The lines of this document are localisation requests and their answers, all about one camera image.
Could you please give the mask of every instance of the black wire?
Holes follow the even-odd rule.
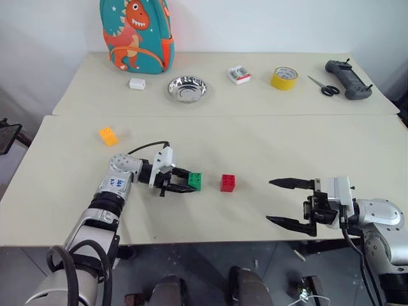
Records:
[[[147,147],[151,147],[152,145],[162,145],[162,144],[163,144],[163,148],[168,147],[168,146],[170,145],[170,143],[169,143],[169,142],[166,142],[166,141],[152,142],[152,143],[148,143],[148,144],[146,144],[146,145],[142,145],[141,147],[135,148],[134,150],[130,151],[128,154],[129,154],[129,155],[130,155],[130,154],[133,154],[133,153],[135,153],[136,151],[142,150],[142,149],[147,148]]]
[[[55,272],[57,267],[52,261],[52,255],[56,251],[62,260],[64,265],[64,270],[66,274],[66,281],[68,287],[68,306],[78,306],[79,305],[79,287],[78,287],[78,277],[77,271],[75,270],[75,264],[72,257],[69,255],[68,251],[59,245],[55,245],[47,251],[47,265],[51,272]]]
[[[102,306],[110,306],[112,302],[112,267],[110,266],[108,255],[106,255],[102,246],[98,244],[96,241],[84,240],[84,241],[81,241],[76,246],[74,246],[71,250],[69,250],[69,253],[73,254],[74,252],[79,250],[79,248],[85,245],[92,247],[95,250],[95,252],[98,254],[101,260],[103,278],[104,278]]]
[[[351,246],[353,250],[355,250],[359,255],[360,255],[360,270],[361,270],[361,276],[363,277],[363,282],[365,285],[365,288],[367,289],[368,296],[370,297],[371,303],[373,306],[377,306],[374,297],[372,296],[370,287],[368,286],[368,281],[367,281],[367,276],[365,274],[365,262],[364,262],[364,254],[355,246],[353,241],[351,241],[350,236],[345,228],[342,229],[342,233],[344,236],[344,239],[347,241],[347,244]]]
[[[361,245],[364,245],[364,238],[363,238],[363,237],[361,237]],[[383,299],[381,298],[380,291],[378,290],[378,286],[377,286],[377,284],[375,283],[374,276],[372,275],[372,271],[371,271],[370,265],[369,265],[369,263],[368,263],[368,261],[367,261],[366,255],[365,255],[365,249],[364,249],[364,247],[361,248],[361,251],[362,251],[362,253],[363,253],[363,255],[364,255],[365,267],[366,267],[366,269],[367,269],[367,271],[368,271],[368,275],[370,276],[370,279],[371,279],[371,281],[372,281],[372,284],[373,284],[373,287],[374,287],[374,291],[375,291],[375,295],[376,295],[376,297],[377,297],[378,303],[379,303],[380,306],[383,306]]]

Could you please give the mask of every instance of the yellow tape roll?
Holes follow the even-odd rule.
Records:
[[[298,73],[289,67],[278,67],[272,75],[270,85],[282,91],[291,89],[298,78]]]

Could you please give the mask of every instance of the game controller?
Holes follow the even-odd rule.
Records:
[[[328,61],[326,63],[326,71],[334,73],[334,75],[342,82],[346,88],[345,96],[350,100],[360,100],[371,96],[372,84],[366,86],[363,81],[357,76],[357,74],[351,69],[352,66],[346,62],[340,61]]]

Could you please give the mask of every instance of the metal bowl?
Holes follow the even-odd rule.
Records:
[[[183,103],[197,102],[206,91],[207,85],[195,76],[180,76],[168,84],[168,93]]]

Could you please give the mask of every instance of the teal backpack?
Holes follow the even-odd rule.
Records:
[[[100,0],[109,60],[120,70],[158,74],[171,67],[174,42],[165,0]]]

